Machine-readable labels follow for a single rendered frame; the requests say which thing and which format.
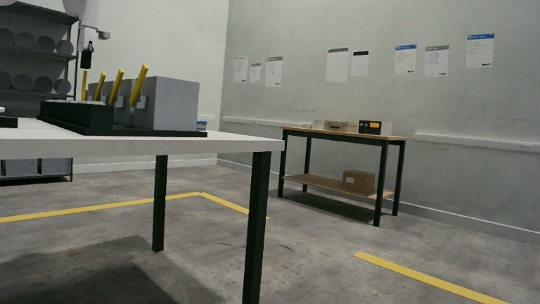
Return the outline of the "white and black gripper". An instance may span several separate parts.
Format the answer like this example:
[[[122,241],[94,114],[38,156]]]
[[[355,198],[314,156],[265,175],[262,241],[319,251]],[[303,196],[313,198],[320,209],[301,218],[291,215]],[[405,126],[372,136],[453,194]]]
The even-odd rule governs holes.
[[[77,50],[78,52],[81,51],[80,68],[90,69],[91,55],[95,50],[96,32],[98,32],[98,30],[91,27],[79,27],[79,29],[80,34]]]

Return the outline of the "small round tin with blue rim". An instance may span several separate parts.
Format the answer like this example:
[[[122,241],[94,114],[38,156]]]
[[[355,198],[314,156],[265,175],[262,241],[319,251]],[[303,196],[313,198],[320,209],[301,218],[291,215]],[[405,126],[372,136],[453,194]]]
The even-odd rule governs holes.
[[[207,121],[197,121],[197,131],[206,131]]]

